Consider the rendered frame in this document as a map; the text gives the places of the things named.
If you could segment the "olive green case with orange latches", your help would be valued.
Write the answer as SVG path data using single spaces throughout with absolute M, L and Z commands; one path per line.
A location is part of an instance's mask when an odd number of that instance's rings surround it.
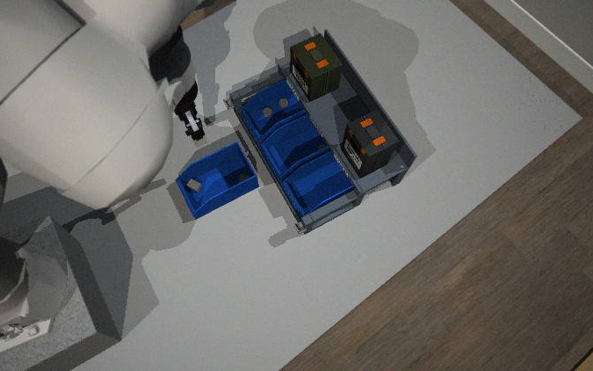
M 319 33 L 290 47 L 291 73 L 311 102 L 339 87 L 343 64 Z

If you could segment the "blue bin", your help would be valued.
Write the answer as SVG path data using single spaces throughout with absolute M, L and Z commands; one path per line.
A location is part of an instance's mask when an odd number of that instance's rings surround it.
M 279 106 L 279 100 L 282 98 L 288 100 L 286 108 Z M 270 117 L 264 117 L 265 107 L 271 108 Z M 257 92 L 241 111 L 259 146 L 279 127 L 307 114 L 286 80 Z
M 249 178 L 238 184 L 240 174 Z M 187 186 L 190 179 L 202 185 L 198 193 Z M 190 164 L 176 182 L 195 219 L 259 187 L 238 142 Z
M 322 144 L 327 147 L 318 150 Z M 279 183 L 302 165 L 330 152 L 307 114 L 279 127 L 260 146 Z
M 331 151 L 302 165 L 283 188 L 300 218 L 354 190 Z

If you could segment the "grey shelf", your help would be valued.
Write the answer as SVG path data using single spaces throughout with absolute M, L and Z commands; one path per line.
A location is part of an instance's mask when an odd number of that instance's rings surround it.
M 293 224 L 294 227 L 299 234 L 304 233 L 305 235 L 360 205 L 365 193 L 374 187 L 379 186 L 388 180 L 392 186 L 398 185 L 417 157 L 415 151 L 410 147 L 400 130 L 393 123 L 380 102 L 372 94 L 371 90 L 327 29 L 324 31 L 324 39 L 329 43 L 330 47 L 343 64 L 338 89 L 310 102 L 293 77 L 291 73 L 291 62 L 288 62 L 284 65 L 278 64 L 278 72 L 264 77 L 237 91 L 229 93 L 230 96 L 223 99 L 228 110 L 234 108 L 238 120 L 241 122 L 244 130 L 257 150 L 258 155 L 261 157 L 288 207 L 291 209 L 298 222 L 297 224 Z M 241 99 L 283 80 L 286 80 L 294 95 L 306 111 L 308 117 L 320 133 L 322 139 L 326 142 L 335 159 L 354 186 L 354 190 L 301 218 L 286 194 L 286 191 L 283 188 L 283 182 L 279 183 L 264 157 L 261 147 L 251 133 L 241 111 L 241 109 L 249 102 L 242 104 Z M 354 171 L 348 159 L 341 151 L 344 133 L 347 123 L 375 109 L 378 110 L 382 118 L 389 125 L 399 142 L 387 165 L 363 178 L 359 178 L 358 174 Z

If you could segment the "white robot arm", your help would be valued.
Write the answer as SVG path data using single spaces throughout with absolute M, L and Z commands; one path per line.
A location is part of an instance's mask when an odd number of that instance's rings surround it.
M 3 160 L 96 210 L 145 189 L 195 83 L 181 24 L 215 1 L 0 0 L 0 209 Z M 0 353 L 50 334 L 66 284 L 0 236 Z

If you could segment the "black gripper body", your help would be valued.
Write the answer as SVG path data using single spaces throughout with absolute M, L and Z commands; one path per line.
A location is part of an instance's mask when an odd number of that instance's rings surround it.
M 195 100 L 195 98 L 197 97 L 198 94 L 198 85 L 195 83 L 194 85 L 191 87 L 190 90 L 188 90 L 188 92 L 186 92 L 184 94 L 184 96 L 181 98 L 181 100 L 179 101 L 179 103 L 177 104 L 177 107 L 175 108 L 176 111 L 179 111 L 182 115 L 182 117 L 184 119 L 187 120 L 187 117 L 185 115 L 186 112 L 190 111 L 191 115 L 194 115 L 194 111 L 192 109 L 192 103 Z

